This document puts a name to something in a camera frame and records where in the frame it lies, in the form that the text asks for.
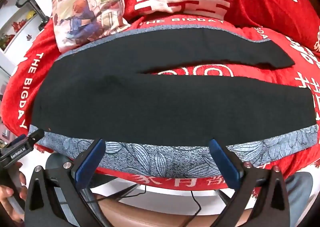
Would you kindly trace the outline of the person's left hand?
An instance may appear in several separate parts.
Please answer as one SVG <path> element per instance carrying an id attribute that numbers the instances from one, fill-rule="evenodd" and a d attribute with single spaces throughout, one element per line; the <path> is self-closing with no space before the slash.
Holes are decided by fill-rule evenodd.
<path id="1" fill-rule="evenodd" d="M 22 185 L 21 192 L 20 192 L 20 198 L 23 200 L 26 200 L 27 198 L 27 187 L 26 187 L 26 178 L 25 175 L 21 172 L 19 172 L 19 179 Z M 11 206 L 11 204 L 8 201 L 8 198 L 11 197 L 14 194 L 13 189 L 1 185 L 1 204 L 7 214 L 10 216 L 10 218 L 15 222 L 16 226 L 21 226 L 21 224 L 24 222 L 24 214 L 17 213 L 14 208 Z"/>

